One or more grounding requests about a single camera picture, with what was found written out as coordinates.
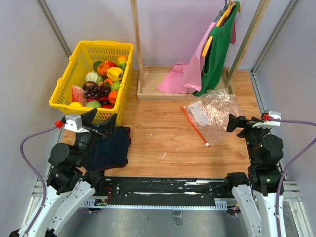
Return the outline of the red apple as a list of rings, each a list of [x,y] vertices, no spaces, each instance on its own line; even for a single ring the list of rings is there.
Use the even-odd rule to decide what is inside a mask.
[[[106,104],[106,105],[103,105],[102,108],[104,108],[104,109],[112,109],[113,106]]]

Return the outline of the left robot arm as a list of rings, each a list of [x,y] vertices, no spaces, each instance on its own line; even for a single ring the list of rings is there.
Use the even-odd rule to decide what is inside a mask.
[[[82,115],[66,115],[55,122],[53,129],[65,128],[76,133],[75,143],[56,144],[48,162],[52,169],[46,180],[26,158],[23,146],[20,153],[27,165],[38,176],[43,195],[28,221],[12,237],[56,237],[83,202],[93,195],[101,195],[106,189],[105,177],[97,170],[82,173],[89,153],[97,137],[113,136],[117,115],[112,114],[102,123],[93,123],[97,114],[94,108]]]

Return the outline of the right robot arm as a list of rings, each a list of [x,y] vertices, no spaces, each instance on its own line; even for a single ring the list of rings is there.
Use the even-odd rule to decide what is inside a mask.
[[[270,130],[280,126],[280,114],[272,111],[261,118],[229,115],[227,132],[246,141],[250,166],[248,173],[227,174],[224,193],[235,198],[250,237],[284,237],[283,180],[278,167],[283,158],[283,141]]]

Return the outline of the clear zip top bag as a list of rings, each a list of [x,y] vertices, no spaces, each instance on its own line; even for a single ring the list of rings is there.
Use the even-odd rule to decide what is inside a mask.
[[[227,136],[229,114],[241,115],[234,97],[225,89],[210,90],[183,106],[182,110],[207,147],[216,145]]]

